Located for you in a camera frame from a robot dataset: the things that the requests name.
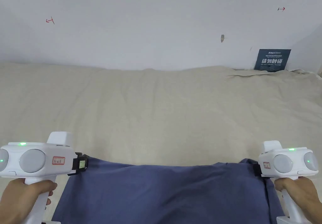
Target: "blue cloth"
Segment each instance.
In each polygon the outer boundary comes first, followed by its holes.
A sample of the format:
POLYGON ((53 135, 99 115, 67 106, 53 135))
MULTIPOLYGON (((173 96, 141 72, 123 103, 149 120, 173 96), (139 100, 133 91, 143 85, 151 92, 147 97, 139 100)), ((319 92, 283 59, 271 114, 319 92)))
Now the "blue cloth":
POLYGON ((89 158, 71 176, 53 221, 62 224, 276 223, 283 211, 255 161, 172 167, 89 158))

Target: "wrinkled fabric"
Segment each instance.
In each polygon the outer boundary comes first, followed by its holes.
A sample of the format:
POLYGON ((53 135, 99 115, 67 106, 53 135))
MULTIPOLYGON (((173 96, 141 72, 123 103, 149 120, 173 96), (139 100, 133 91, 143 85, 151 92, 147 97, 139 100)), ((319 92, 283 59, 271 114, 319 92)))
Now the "wrinkled fabric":
MULTIPOLYGON (((131 165, 258 160, 267 140, 322 156, 322 80, 301 71, 120 71, 3 62, 0 103, 1 146, 46 142, 52 131, 68 131, 76 152, 131 165)), ((310 179, 322 196, 322 175, 310 179)), ((51 220, 67 180, 57 176, 44 220, 51 220)), ((9 181, 0 178, 0 194, 9 181)))
POLYGON ((65 224, 276 223, 273 183, 253 160, 177 167, 96 158, 71 176, 53 216, 65 224))

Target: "red mark on wall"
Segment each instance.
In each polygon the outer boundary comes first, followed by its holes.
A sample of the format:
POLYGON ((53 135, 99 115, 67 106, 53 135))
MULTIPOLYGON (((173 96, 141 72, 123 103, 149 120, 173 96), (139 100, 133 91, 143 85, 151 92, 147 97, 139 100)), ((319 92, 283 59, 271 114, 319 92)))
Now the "red mark on wall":
POLYGON ((46 20, 46 23, 49 23, 50 21, 52 21, 53 22, 53 24, 55 24, 54 23, 54 20, 53 20, 53 17, 51 17, 52 19, 51 20, 46 20))

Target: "gray circular sensor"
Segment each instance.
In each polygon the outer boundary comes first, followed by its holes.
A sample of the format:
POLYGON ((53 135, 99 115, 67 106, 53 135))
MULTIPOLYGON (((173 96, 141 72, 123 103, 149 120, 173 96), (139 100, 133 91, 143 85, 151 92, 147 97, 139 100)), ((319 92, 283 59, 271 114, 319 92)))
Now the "gray circular sensor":
POLYGON ((8 151, 5 149, 0 149, 0 171, 4 170, 7 167, 9 160, 8 151))
POLYGON ((26 151, 19 160, 19 165, 27 173, 35 173, 45 165, 46 156, 39 149, 26 151))
POLYGON ((304 162, 309 170, 317 171, 319 169, 318 160, 312 152, 308 152, 304 155, 304 162))
POLYGON ((293 168, 293 162, 288 156, 279 154, 274 157, 274 167, 280 173, 288 173, 293 168))

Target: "red label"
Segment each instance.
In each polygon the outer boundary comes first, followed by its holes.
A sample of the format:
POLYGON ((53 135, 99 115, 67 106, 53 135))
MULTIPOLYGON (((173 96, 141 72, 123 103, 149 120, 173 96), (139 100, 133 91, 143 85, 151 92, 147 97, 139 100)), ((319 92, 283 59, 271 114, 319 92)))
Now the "red label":
POLYGON ((265 169, 270 169, 270 163, 269 162, 263 162, 265 169))
POLYGON ((53 157, 53 165, 64 165, 65 157, 53 157))

